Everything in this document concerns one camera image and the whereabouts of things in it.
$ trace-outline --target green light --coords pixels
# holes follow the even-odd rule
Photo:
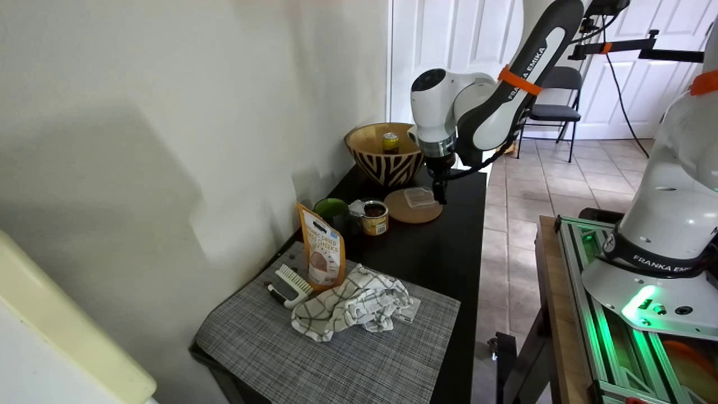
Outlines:
[[[623,313],[626,318],[630,318],[633,322],[639,320],[636,308],[642,308],[643,300],[649,300],[654,292],[658,292],[654,285],[643,285],[643,288],[628,300],[628,304],[623,304],[622,313]]]
[[[591,230],[591,229],[580,229],[580,245],[582,245],[588,263],[594,256],[599,256],[599,252],[601,252],[599,239],[596,239],[596,230]]]

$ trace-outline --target crumpled cloth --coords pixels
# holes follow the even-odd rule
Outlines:
[[[357,264],[339,288],[299,303],[292,310],[292,327],[314,340],[331,340],[333,331],[349,326],[386,331],[393,330],[393,318],[410,322],[420,303],[402,280]]]

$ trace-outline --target white wall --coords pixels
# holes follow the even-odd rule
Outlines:
[[[0,226],[159,381],[382,121],[386,4],[0,2]]]

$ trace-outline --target gray placemat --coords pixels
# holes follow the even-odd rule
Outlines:
[[[194,340],[228,372],[272,402],[430,402],[460,303],[405,283],[421,298],[412,322],[393,331],[361,326],[317,343],[292,327],[292,310],[265,289],[275,267],[303,267],[294,245],[202,322]]]

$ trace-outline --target robotic arm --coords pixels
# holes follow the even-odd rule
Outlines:
[[[718,234],[715,111],[718,29],[690,91],[664,115],[633,207],[582,271],[633,327],[718,340],[718,267],[702,263]]]
[[[515,139],[535,86],[580,24],[580,0],[554,0],[496,83],[487,74],[420,74],[410,87],[414,135],[437,202],[449,179],[490,163]],[[718,270],[699,256],[718,236],[718,29],[714,29],[692,95],[660,125],[642,187],[582,288],[633,327],[718,340]],[[457,171],[456,154],[469,171]]]
[[[414,135],[433,178],[437,202],[446,202],[449,179],[465,178],[490,163],[512,141],[523,109],[533,102],[543,74],[557,64],[580,24],[580,0],[551,2],[520,51],[504,66],[502,80],[487,74],[457,75],[446,69],[429,69],[410,86]],[[456,171],[456,154],[469,171]]]

